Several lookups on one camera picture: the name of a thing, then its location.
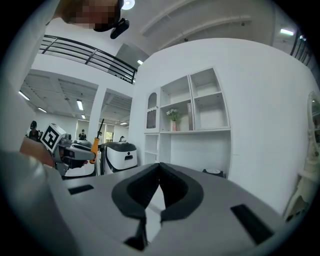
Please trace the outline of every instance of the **wall shelf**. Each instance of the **wall shelf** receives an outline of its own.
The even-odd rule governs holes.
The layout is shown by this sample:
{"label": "wall shelf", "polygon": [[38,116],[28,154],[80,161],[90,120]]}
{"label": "wall shelf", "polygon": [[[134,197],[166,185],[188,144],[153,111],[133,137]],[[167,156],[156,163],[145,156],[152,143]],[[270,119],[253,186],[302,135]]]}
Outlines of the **wall shelf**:
{"label": "wall shelf", "polygon": [[171,134],[171,135],[185,135],[185,134],[205,134],[205,133],[214,133],[214,132],[225,132],[230,131],[228,127],[222,127],[217,129],[207,129],[207,130],[186,130],[186,131],[161,131],[161,134]]}
{"label": "wall shelf", "polygon": [[149,151],[145,151],[145,153],[147,153],[147,154],[151,154],[151,155],[158,155],[158,153],[156,153],[156,152],[149,152]]}
{"label": "wall shelf", "polygon": [[[163,162],[199,172],[218,169],[228,175],[231,128],[223,88],[213,68],[158,87],[148,99],[146,116],[149,110],[155,113],[153,119],[147,118],[155,127],[148,128],[147,123],[144,164]],[[172,131],[167,116],[172,109],[179,113],[178,131]]]}
{"label": "wall shelf", "polygon": [[167,104],[167,105],[163,105],[161,106],[160,108],[161,109],[168,109],[168,110],[171,110],[171,109],[177,109],[179,106],[183,105],[183,104],[187,104],[188,102],[191,102],[191,99],[190,97],[189,98],[186,98],[184,100],[181,100],[181,101],[178,101],[178,102],[175,102],[175,103],[170,103],[170,104]]}
{"label": "wall shelf", "polygon": [[201,95],[201,96],[197,96],[197,97],[193,97],[193,98],[196,100],[196,99],[201,99],[203,97],[210,97],[210,96],[213,96],[213,95],[221,95],[222,96],[222,91],[217,91],[217,92],[214,92],[214,93],[211,93],[211,94]]}

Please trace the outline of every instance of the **white wall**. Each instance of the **white wall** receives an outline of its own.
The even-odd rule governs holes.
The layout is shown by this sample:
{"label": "white wall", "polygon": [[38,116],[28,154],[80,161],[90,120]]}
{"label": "white wall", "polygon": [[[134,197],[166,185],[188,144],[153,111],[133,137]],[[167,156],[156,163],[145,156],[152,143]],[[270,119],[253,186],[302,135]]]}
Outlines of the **white wall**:
{"label": "white wall", "polygon": [[60,126],[66,133],[71,134],[72,140],[75,139],[77,119],[62,115],[49,114],[41,111],[35,113],[36,129],[44,132],[48,124],[53,123]]}
{"label": "white wall", "polygon": [[278,49],[252,41],[212,38],[156,52],[137,73],[129,140],[141,159],[145,106],[151,90],[212,66],[230,118],[229,179],[282,214],[307,155],[308,95],[319,89],[306,66]]}
{"label": "white wall", "polygon": [[53,19],[45,30],[46,35],[78,41],[116,56],[123,44],[122,37],[113,40],[110,38],[110,33],[111,30],[100,33],[93,29],[83,29],[80,26],[66,24],[61,18]]}
{"label": "white wall", "polygon": [[107,92],[132,97],[134,85],[92,66],[47,54],[37,54],[31,69],[56,73],[106,87]]}
{"label": "white wall", "polygon": [[121,136],[124,136],[124,140],[126,140],[126,142],[130,142],[128,140],[128,133],[129,133],[128,128],[125,128],[122,125],[115,125],[114,126],[113,141],[118,142],[120,140]]}

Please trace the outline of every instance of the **ceiling panel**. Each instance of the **ceiling panel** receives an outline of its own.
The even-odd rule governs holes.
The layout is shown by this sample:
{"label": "ceiling panel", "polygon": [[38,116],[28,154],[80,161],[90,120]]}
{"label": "ceiling panel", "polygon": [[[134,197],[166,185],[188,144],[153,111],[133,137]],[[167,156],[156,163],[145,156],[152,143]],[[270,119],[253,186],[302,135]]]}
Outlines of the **ceiling panel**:
{"label": "ceiling panel", "polygon": [[[30,98],[30,104],[35,108],[41,107],[49,113],[67,117],[90,119],[93,102],[98,86],[95,84],[74,83],[56,77],[29,74],[21,91]],[[77,99],[82,101],[83,111],[77,104]],[[107,92],[103,104],[108,103],[101,114],[106,120],[119,122],[122,118],[130,115],[132,99],[124,98]]]}

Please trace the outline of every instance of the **white pillar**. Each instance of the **white pillar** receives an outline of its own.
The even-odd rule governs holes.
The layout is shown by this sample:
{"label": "white pillar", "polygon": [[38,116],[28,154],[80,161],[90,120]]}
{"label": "white pillar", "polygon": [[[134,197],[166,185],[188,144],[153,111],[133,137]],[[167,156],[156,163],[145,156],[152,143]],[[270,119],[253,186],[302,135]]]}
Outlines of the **white pillar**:
{"label": "white pillar", "polygon": [[90,122],[88,128],[88,138],[87,140],[94,143],[95,137],[97,137],[98,129],[99,129],[99,120],[101,114],[101,108],[104,102],[105,94],[106,94],[107,87],[103,85],[98,86],[98,90],[96,91],[91,115],[90,115]]}

